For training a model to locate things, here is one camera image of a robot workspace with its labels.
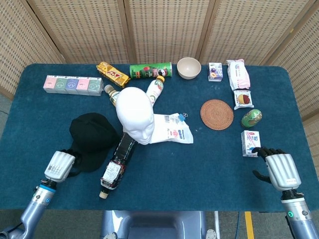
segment purple box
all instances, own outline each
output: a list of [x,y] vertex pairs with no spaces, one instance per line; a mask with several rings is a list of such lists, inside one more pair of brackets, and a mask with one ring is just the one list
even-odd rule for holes
[[73,95],[77,95],[77,91],[76,91],[76,87],[78,86],[78,79],[68,79],[68,81],[66,82],[66,86],[65,86],[65,90],[67,91],[67,93],[69,94],[73,94]]

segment pastel boxes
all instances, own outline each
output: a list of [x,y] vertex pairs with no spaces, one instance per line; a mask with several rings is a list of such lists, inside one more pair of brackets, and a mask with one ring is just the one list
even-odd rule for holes
[[102,78],[76,76],[46,76],[43,88],[47,93],[101,96]]

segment robotic arm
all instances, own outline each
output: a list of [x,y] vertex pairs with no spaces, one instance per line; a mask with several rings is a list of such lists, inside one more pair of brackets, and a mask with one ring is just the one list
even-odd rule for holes
[[265,147],[256,147],[252,152],[257,152],[258,156],[264,159],[269,172],[269,176],[264,176],[254,170],[254,175],[282,192],[281,202],[285,208],[286,220],[293,238],[319,239],[319,233],[313,223],[304,194],[297,192],[301,180],[291,155],[284,153],[281,149]]
[[44,174],[46,179],[41,180],[40,185],[21,216],[21,224],[24,225],[22,230],[18,228],[7,228],[0,233],[0,239],[31,239],[35,228],[40,221],[46,207],[51,202],[56,191],[57,183],[63,182],[72,168],[75,157],[66,152],[56,151],[49,162]]

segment small box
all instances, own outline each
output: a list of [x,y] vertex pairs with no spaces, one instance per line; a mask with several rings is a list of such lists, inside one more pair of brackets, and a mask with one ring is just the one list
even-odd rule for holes
[[56,93],[54,86],[56,83],[56,78],[51,77],[51,76],[47,76],[43,85],[43,89],[47,92],[47,93]]
[[89,87],[90,79],[89,77],[87,78],[80,78],[78,85],[76,87],[76,91],[79,95],[85,95],[88,96],[88,87]]
[[66,90],[65,90],[65,86],[66,86],[66,82],[68,81],[68,79],[65,78],[57,78],[56,79],[56,83],[54,86],[54,89],[56,91],[56,93],[60,93],[60,94],[67,94]]
[[100,96],[103,90],[102,78],[91,79],[88,86],[88,92],[91,96]]
[[65,90],[68,94],[77,95],[76,87],[78,86],[79,79],[70,78],[66,82]]
[[223,68],[221,63],[208,63],[208,81],[220,82],[223,79]]
[[255,147],[260,147],[259,132],[244,130],[241,133],[241,146],[244,157],[258,157],[257,153],[251,151]]

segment snack bag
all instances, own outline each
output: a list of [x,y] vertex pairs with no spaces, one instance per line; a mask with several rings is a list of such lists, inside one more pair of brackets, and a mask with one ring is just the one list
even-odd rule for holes
[[249,89],[250,80],[248,72],[245,68],[243,59],[227,60],[228,63],[228,78],[231,89]]
[[253,108],[254,105],[251,101],[250,91],[246,90],[236,90],[234,91],[235,96],[235,107],[234,110],[238,108],[250,107]]

